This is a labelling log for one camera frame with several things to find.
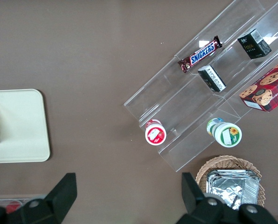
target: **foil packet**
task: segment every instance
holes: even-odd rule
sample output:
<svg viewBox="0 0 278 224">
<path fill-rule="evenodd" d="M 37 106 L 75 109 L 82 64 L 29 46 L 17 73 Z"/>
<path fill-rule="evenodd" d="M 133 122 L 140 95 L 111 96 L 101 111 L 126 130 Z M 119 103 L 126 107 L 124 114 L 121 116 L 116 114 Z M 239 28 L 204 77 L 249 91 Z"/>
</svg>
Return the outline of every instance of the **foil packet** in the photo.
<svg viewBox="0 0 278 224">
<path fill-rule="evenodd" d="M 213 170 L 207 175 L 206 191 L 238 210 L 241 204 L 257 204 L 259 182 L 260 178 L 251 170 Z"/>
</svg>

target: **brown table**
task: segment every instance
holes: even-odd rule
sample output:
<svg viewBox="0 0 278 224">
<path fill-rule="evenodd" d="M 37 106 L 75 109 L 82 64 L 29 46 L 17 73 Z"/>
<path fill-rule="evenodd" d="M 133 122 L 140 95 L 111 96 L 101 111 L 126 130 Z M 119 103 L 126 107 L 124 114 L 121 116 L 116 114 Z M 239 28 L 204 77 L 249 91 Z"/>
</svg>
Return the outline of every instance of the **brown table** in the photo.
<svg viewBox="0 0 278 224">
<path fill-rule="evenodd" d="M 46 162 L 0 164 L 0 196 L 48 193 L 76 172 L 78 198 L 63 223 L 175 223 L 186 212 L 181 172 L 146 143 L 123 103 L 229 3 L 0 1 L 0 90 L 44 94 L 51 145 Z M 278 108 L 238 125 L 236 148 L 214 143 L 182 172 L 196 175 L 217 155 L 246 159 L 278 219 Z"/>
</svg>

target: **acrylic display stand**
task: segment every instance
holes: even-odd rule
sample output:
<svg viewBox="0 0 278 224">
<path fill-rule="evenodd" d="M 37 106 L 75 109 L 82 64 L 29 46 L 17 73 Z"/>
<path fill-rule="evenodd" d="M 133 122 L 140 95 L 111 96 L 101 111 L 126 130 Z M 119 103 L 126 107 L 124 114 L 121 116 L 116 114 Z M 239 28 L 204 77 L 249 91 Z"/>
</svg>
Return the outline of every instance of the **acrylic display stand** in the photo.
<svg viewBox="0 0 278 224">
<path fill-rule="evenodd" d="M 237 38 L 255 28 L 272 52 L 251 60 Z M 215 35 L 223 47 L 183 73 L 177 62 L 212 41 Z M 167 139 L 157 146 L 158 152 L 178 171 L 214 142 L 206 131 L 211 118 L 236 123 L 251 110 L 239 93 L 277 63 L 278 2 L 264 8 L 258 0 L 235 0 L 124 105 L 143 130 L 150 119 L 161 121 Z M 217 71 L 227 86 L 225 90 L 209 89 L 198 75 L 204 65 Z"/>
</svg>

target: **red cookie box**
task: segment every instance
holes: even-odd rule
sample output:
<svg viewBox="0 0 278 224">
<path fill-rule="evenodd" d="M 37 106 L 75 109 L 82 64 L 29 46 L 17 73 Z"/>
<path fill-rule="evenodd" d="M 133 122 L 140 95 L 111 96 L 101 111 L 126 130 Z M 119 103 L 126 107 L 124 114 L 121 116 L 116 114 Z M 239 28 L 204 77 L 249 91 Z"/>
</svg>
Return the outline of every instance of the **red cookie box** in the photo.
<svg viewBox="0 0 278 224">
<path fill-rule="evenodd" d="M 248 107 L 268 112 L 275 109 L 278 106 L 278 65 L 239 96 Z"/>
</svg>

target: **black box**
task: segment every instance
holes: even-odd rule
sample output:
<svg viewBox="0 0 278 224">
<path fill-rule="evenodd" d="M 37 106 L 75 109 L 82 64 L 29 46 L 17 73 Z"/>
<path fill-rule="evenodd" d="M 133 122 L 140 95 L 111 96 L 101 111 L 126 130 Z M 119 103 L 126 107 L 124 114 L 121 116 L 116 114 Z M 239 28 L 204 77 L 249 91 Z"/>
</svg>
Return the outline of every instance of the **black box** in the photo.
<svg viewBox="0 0 278 224">
<path fill-rule="evenodd" d="M 267 56 L 271 52 L 270 46 L 256 29 L 244 33 L 237 40 L 251 59 Z"/>
<path fill-rule="evenodd" d="M 198 69 L 198 73 L 212 91 L 221 92 L 226 88 L 225 83 L 212 66 L 203 66 Z"/>
</svg>

